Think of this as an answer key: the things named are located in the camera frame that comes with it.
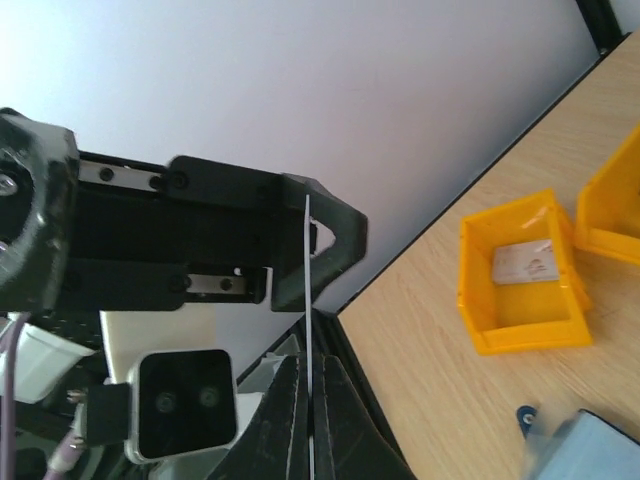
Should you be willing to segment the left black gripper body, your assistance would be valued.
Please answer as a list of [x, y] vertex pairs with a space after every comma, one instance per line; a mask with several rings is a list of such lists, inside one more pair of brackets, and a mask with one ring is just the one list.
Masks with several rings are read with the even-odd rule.
[[29, 308], [174, 311], [258, 304], [279, 175], [178, 156], [29, 158]]

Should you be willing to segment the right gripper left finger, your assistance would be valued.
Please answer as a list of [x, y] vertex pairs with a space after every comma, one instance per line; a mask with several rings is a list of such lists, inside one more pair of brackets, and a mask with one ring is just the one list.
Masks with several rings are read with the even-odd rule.
[[211, 479], [303, 480], [310, 477], [307, 360], [287, 356], [244, 434]]

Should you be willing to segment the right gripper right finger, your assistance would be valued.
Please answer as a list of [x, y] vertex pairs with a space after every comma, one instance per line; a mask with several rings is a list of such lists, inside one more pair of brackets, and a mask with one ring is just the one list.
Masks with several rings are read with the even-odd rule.
[[340, 360], [313, 357], [316, 479], [413, 479], [378, 431]]

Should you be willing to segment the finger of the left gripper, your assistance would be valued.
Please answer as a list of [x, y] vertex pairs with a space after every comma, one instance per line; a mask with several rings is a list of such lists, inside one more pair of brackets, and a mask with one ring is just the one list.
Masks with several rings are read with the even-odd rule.
[[272, 250], [271, 309], [301, 312], [305, 309], [304, 216], [333, 234], [333, 242], [311, 256], [311, 298], [361, 261], [367, 251], [367, 217], [333, 195], [318, 181], [281, 174], [276, 197], [275, 236]]

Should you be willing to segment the thin card seen edge-on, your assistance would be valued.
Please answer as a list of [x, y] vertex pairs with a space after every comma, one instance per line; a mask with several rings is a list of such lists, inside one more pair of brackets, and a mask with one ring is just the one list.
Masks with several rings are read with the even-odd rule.
[[304, 266], [304, 300], [305, 300], [305, 342], [306, 342], [306, 373], [308, 394], [308, 454], [309, 479], [315, 479], [315, 449], [313, 427], [313, 349], [312, 349], [312, 285], [311, 285], [311, 215], [310, 195], [305, 196], [305, 210], [303, 220], [303, 266]]

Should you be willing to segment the blue leather card holder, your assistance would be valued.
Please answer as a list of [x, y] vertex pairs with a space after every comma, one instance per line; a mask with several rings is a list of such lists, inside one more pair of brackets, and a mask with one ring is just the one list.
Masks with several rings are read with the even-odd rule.
[[516, 410], [525, 441], [524, 479], [637, 479], [639, 440], [584, 408], [552, 415]]

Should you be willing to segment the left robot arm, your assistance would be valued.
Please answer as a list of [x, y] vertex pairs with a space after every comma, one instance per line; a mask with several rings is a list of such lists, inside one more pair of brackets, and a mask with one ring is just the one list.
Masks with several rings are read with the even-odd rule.
[[67, 128], [1, 112], [5, 311], [299, 312], [364, 258], [367, 229], [307, 177], [90, 153]]

